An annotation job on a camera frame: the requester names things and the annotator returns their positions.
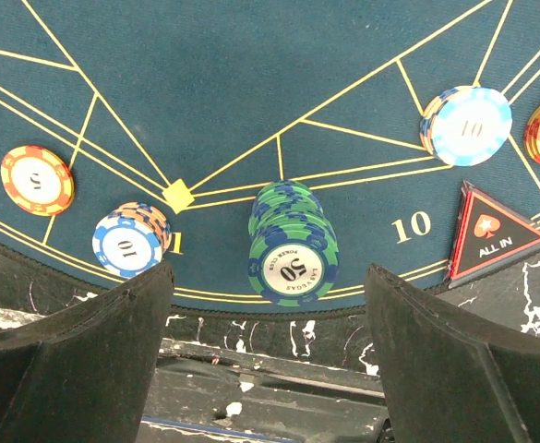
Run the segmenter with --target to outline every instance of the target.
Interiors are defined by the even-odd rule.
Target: green poker chip
[[[249,251],[252,287],[263,298],[282,306],[317,301],[335,283],[339,251],[333,239],[301,225],[259,235]]]
[[[326,233],[333,237],[333,239],[336,239],[333,226],[331,226],[329,220],[311,212],[289,210],[284,213],[274,214],[273,217],[269,217],[268,219],[264,220],[263,227],[265,228],[270,224],[283,227],[288,224],[292,224],[294,221],[314,223],[324,229]]]
[[[316,302],[335,283],[335,232],[307,186],[292,180],[264,186],[247,229],[252,242],[247,274],[264,299],[299,307]]]

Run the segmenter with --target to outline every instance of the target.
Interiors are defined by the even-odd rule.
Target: white paint splatter
[[[237,328],[239,328],[239,332],[237,334],[237,342],[236,342],[236,345],[235,345],[235,350],[238,353],[246,353],[247,352],[247,349],[245,347],[245,341],[243,340],[243,333],[245,332],[246,324],[247,324],[246,321],[244,321],[243,323],[237,323],[236,321],[233,320],[231,322],[231,326],[226,331],[226,333],[224,334],[224,337],[223,337],[224,338],[224,347],[226,349],[230,349],[229,344],[228,344],[229,334],[233,330],[233,327],[237,327]]]
[[[317,334],[315,334],[315,320],[308,320],[305,324],[305,327],[302,329],[303,339],[305,340],[305,352],[301,355],[302,357],[308,357],[310,355],[310,345],[313,341],[317,339]],[[294,357],[298,356],[298,347],[296,346],[296,341],[294,340],[293,328],[296,327],[296,322],[290,322],[290,343],[292,344],[292,354]]]
[[[247,352],[247,349],[245,347],[245,342],[240,337],[239,337],[238,342],[236,343],[236,351],[238,353],[246,353]]]
[[[294,341],[294,337],[292,335],[292,328],[294,328],[295,326],[296,326],[296,322],[291,321],[290,322],[290,343],[292,344],[292,355],[294,357],[297,357],[298,356],[298,351],[296,350],[296,341]]]
[[[474,296],[473,298],[469,298],[468,300],[464,300],[462,303],[460,303],[458,305],[458,307],[461,307],[461,306],[466,305],[466,304],[472,305],[473,301],[476,300],[477,298],[478,298],[478,295]]]
[[[166,328],[169,327],[169,323],[171,323],[171,320],[183,320],[184,318],[186,318],[186,317],[184,317],[184,316],[177,316],[177,315],[175,315],[175,316],[169,316],[169,317],[167,318],[167,321],[165,321],[165,327],[166,327]]]
[[[162,425],[158,423],[149,422],[146,420],[142,420],[141,422],[144,425],[147,425],[148,427],[152,429],[158,429],[161,431],[172,431],[176,432],[182,436],[188,436],[188,437],[206,437],[210,440],[215,441],[222,441],[225,443],[256,443],[260,440],[257,439],[251,439],[249,437],[238,437],[238,436],[227,436],[225,433],[223,433],[220,429],[217,432],[211,431],[211,430],[197,430],[197,429],[189,429],[186,427],[181,427],[178,425]],[[249,434],[251,431],[243,431],[244,434]]]
[[[243,404],[240,401],[233,401],[226,407],[226,415],[235,417],[243,411]]]
[[[201,334],[203,327],[204,327],[204,318],[198,317],[198,330],[196,331],[196,342],[198,343],[199,343],[199,334]]]
[[[30,288],[28,289],[28,298],[30,299],[31,308],[33,309],[33,312],[36,314],[39,314],[38,309],[36,308],[36,304],[33,303],[33,295],[31,294],[31,288],[33,287],[33,281],[30,281]]]
[[[362,350],[362,355],[358,358],[360,360],[360,363],[366,367],[366,374],[369,376],[377,376],[378,375],[378,365],[371,365],[370,363],[366,362],[364,359],[366,358],[366,352],[374,346],[374,343],[370,343],[367,345],[366,348]]]
[[[521,331],[526,333],[532,331],[534,335],[540,336],[540,306],[532,306],[532,296],[530,295],[530,285],[528,282],[529,269],[540,267],[540,261],[534,264],[524,263],[522,266],[523,274],[523,295],[526,298],[526,306],[523,309],[524,314],[528,317],[528,322],[521,325]]]
[[[83,296],[83,295],[73,295],[73,297],[76,298],[77,300],[80,300],[81,302],[86,302],[90,298],[97,297],[97,294],[96,293],[87,293],[87,295],[85,295],[85,296]]]
[[[253,383],[249,383],[248,381],[242,381],[241,382],[241,390],[243,392],[247,392],[248,390],[252,390],[255,385]]]
[[[315,334],[315,320],[308,320],[305,327],[303,328],[303,337],[305,338],[305,351],[303,357],[310,356],[310,344],[317,339],[317,334]]]

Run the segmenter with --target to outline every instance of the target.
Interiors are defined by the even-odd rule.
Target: spade logo
[[[495,217],[481,214],[474,226],[474,235],[477,237],[491,238],[494,232],[501,227],[501,223]]]

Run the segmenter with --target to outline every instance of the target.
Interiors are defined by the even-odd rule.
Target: yellow table line
[[[503,28],[503,24],[505,23],[506,18],[508,17],[512,3],[513,3],[513,0],[509,0],[508,3],[506,4],[505,9],[503,10],[503,14],[501,15],[501,18],[499,19],[499,23],[495,29],[495,32],[493,33],[493,37],[491,37],[491,42],[489,42],[489,46],[487,47],[485,56],[483,57],[483,61],[481,62],[481,65],[479,66],[479,70],[476,72],[476,76],[474,77],[474,82],[473,82],[474,86],[479,84],[481,81],[483,70],[485,69],[487,61],[489,60],[489,56],[491,55],[491,52],[493,51],[493,48],[495,47],[495,43],[498,40],[499,33],[501,32],[501,29]]]

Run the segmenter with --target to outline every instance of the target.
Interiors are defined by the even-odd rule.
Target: black marble surface
[[[0,246],[0,308],[47,316],[97,296],[100,289]],[[540,337],[540,253],[474,283],[438,295],[481,317]],[[0,316],[0,328],[18,322]],[[375,376],[378,362],[364,316],[289,321],[220,319],[174,313],[166,336],[238,353],[269,355]]]
[[[0,329],[16,328],[48,316],[98,296],[100,291],[100,288],[39,266],[0,246]],[[481,317],[540,337],[540,253],[479,281],[439,293],[438,296]],[[298,413],[294,413],[288,405],[292,401],[301,401],[296,396],[286,401],[291,396],[288,383],[292,382],[298,387],[310,383],[314,397],[307,400],[313,405],[317,405],[318,400],[325,402],[323,409],[329,411],[329,423],[338,423],[334,418],[338,411],[346,416],[351,410],[364,411],[367,417],[364,422],[358,421],[358,415],[355,418],[358,426],[346,428],[353,431],[353,435],[368,437],[367,433],[377,432],[377,428],[382,426],[382,420],[386,418],[378,361],[365,316],[361,313],[331,319],[306,317],[267,321],[238,317],[224,319],[214,315],[190,316],[185,312],[174,312],[171,306],[166,323],[165,335],[170,340],[163,340],[161,361],[155,372],[145,414],[168,421],[180,417],[178,421],[205,425],[212,430],[217,428],[294,437],[292,431],[286,431],[285,428],[281,430],[284,423],[290,428],[293,425],[295,427],[294,422],[289,424],[289,417]],[[186,372],[178,366],[177,362],[180,361],[189,361],[191,365],[200,367],[190,366],[191,369]],[[224,385],[219,385],[218,380],[210,379],[209,372],[216,365],[225,370],[222,380],[225,381],[226,389],[220,389]],[[245,392],[241,395],[238,380],[235,383],[226,380],[232,377],[231,373],[236,372],[252,377],[256,386],[253,392],[255,395]],[[276,385],[273,389],[263,389],[266,383],[263,380],[267,375],[277,377],[280,383],[284,380],[287,383]],[[187,389],[185,395],[181,396],[181,404],[170,396],[165,388],[165,379],[172,379],[175,388]],[[329,389],[335,392],[331,399],[317,394],[317,386],[323,383],[329,384]],[[359,393],[360,397],[346,400],[345,396],[349,394],[345,392],[346,389],[354,392],[353,395]],[[233,391],[239,395],[227,394]],[[206,392],[207,395],[202,397],[199,392]],[[276,402],[274,397],[280,395],[283,396],[282,400],[286,399],[285,402]],[[186,404],[190,399],[191,406]],[[231,404],[235,399],[245,405],[243,415],[239,420],[219,421],[216,418],[219,408]],[[266,413],[251,418],[254,414],[250,412],[260,402],[269,405]],[[309,417],[316,413],[314,410],[309,411]],[[260,422],[259,417],[267,413],[281,418],[269,424]],[[296,436],[309,438],[312,433],[305,432],[319,429],[320,424],[327,427],[317,431],[316,441],[335,441],[329,438],[342,435],[340,431],[330,434],[329,426],[332,425],[327,421],[313,423],[304,430],[300,427],[300,433]],[[147,420],[141,425],[138,441],[183,441],[183,438],[193,441],[194,437],[212,440],[221,438],[213,431],[186,430],[181,426],[154,424]],[[230,438],[234,438],[234,441],[258,441],[254,438],[242,440],[240,436]]]

